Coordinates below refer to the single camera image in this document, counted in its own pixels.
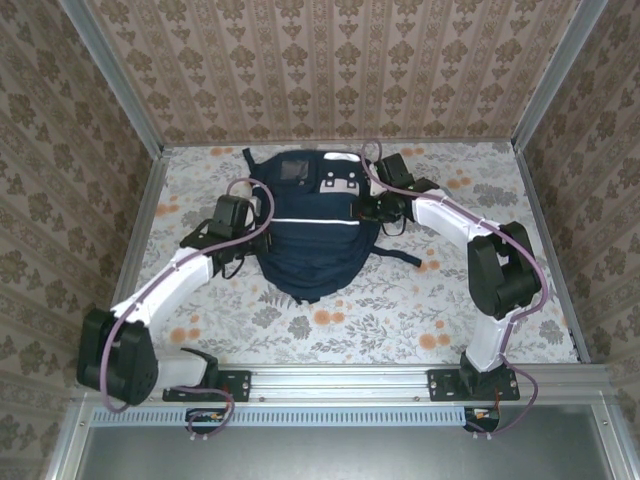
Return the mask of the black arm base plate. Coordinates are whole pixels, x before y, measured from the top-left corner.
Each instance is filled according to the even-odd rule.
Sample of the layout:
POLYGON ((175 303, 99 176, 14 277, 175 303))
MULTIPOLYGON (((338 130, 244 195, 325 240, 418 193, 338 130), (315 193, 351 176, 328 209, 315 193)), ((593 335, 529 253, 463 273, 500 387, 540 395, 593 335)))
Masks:
POLYGON ((216 389, 231 395, 236 402, 247 402, 251 390, 251 372, 247 370, 218 370, 207 374, 194 387, 194 392, 166 389, 162 399, 165 402, 223 402, 225 397, 217 393, 206 393, 206 389, 216 389))
POLYGON ((427 379, 433 402, 516 401, 521 398, 515 372, 504 366, 483 373, 462 368, 433 369, 427 372, 427 379))

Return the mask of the white floral tablecloth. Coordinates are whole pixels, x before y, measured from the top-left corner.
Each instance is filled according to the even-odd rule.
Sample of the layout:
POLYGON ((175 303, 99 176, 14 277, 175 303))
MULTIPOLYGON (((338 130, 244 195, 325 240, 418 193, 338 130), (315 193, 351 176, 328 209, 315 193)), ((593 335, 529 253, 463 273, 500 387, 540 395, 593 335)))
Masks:
MULTIPOLYGON (((383 151, 401 154, 414 176, 439 184, 475 214, 523 224, 536 259, 546 262, 510 143, 399 144, 383 151)), ((139 284, 248 173, 240 147, 172 148, 139 284)), ((410 222, 387 227, 378 243, 418 257, 421 265, 374 255, 345 289, 297 304, 249 258, 232 279, 212 280, 152 326, 154 346, 162 354, 194 348, 225 364, 457 363, 480 317, 468 293, 464 254, 410 222)))

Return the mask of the wide aluminium base rail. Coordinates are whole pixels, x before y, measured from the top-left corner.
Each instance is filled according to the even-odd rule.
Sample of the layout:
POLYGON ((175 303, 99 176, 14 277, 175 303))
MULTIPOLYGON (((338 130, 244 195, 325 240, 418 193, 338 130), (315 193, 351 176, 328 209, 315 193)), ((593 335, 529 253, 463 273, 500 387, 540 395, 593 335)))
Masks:
MULTIPOLYGON (((218 365, 219 370, 251 372, 247 402, 410 402, 430 401, 427 372, 453 365, 248 366, 218 365)), ((521 398, 550 404, 589 403, 610 398, 613 388, 604 367, 586 364, 513 366, 521 398)))

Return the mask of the navy blue backpack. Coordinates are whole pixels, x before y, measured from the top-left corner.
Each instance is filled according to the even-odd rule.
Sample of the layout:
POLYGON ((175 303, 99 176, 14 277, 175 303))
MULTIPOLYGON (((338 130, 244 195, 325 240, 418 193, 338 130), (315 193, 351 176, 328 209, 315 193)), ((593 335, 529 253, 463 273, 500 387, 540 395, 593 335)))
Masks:
POLYGON ((371 254, 421 265, 413 255, 378 247, 380 223, 352 211, 371 198, 359 155, 289 150, 257 162, 246 148, 243 156, 250 177, 275 201, 271 246, 257 256, 262 274, 296 303, 313 304, 345 288, 371 254))

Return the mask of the aluminium table side rail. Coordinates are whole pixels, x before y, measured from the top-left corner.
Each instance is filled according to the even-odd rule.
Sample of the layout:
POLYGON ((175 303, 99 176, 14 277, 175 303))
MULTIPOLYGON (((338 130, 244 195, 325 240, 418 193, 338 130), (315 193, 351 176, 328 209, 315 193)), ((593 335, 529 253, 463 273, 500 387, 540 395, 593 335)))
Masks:
POLYGON ((152 162, 111 300, 112 306, 126 300, 135 291, 155 211, 165 185, 171 153, 171 148, 165 148, 152 162))
POLYGON ((562 307, 562 311, 567 322, 567 329, 570 337, 572 338, 576 358, 580 363, 590 364, 592 360, 571 301, 569 290, 562 274, 560 263, 553 246, 551 235, 544 218, 544 213, 541 208, 524 153, 521 150, 514 148, 514 155, 531 206, 533 218, 540 235, 546 262, 553 279, 555 296, 558 298, 562 307))

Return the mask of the grey metal panel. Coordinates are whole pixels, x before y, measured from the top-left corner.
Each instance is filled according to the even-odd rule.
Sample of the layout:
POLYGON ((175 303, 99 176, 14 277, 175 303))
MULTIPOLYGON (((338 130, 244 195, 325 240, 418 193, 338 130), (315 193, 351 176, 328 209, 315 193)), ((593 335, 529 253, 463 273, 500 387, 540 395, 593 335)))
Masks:
POLYGON ((461 427, 91 431, 78 480, 613 480, 586 407, 536 407, 486 439, 461 427))

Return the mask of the thin aluminium rail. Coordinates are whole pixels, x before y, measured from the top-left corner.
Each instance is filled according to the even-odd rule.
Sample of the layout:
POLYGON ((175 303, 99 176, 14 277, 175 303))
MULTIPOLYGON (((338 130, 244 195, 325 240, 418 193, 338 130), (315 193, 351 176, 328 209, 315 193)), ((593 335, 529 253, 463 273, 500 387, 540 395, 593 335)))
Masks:
MULTIPOLYGON (((267 141, 209 141, 200 143, 165 143, 164 150, 182 147, 257 147, 257 146, 300 146, 300 147, 325 147, 325 146, 356 146, 361 147, 365 142, 374 142, 374 139, 318 139, 318 140, 267 140, 267 141)), ((511 143, 508 138, 395 138, 395 139, 379 139, 383 145, 399 145, 399 144, 445 144, 445 143, 511 143)))

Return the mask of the aluminium frame post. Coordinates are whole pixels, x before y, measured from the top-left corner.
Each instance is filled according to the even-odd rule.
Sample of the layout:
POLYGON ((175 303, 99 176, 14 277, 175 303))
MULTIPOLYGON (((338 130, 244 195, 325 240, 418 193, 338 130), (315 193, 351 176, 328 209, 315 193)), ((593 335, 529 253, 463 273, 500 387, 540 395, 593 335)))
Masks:
POLYGON ((607 2, 608 0, 580 1, 511 136, 511 143, 516 153, 522 152, 531 140, 602 15, 607 2))
POLYGON ((152 159, 162 156, 163 141, 146 113, 125 69, 94 18, 86 0, 59 0, 152 159))

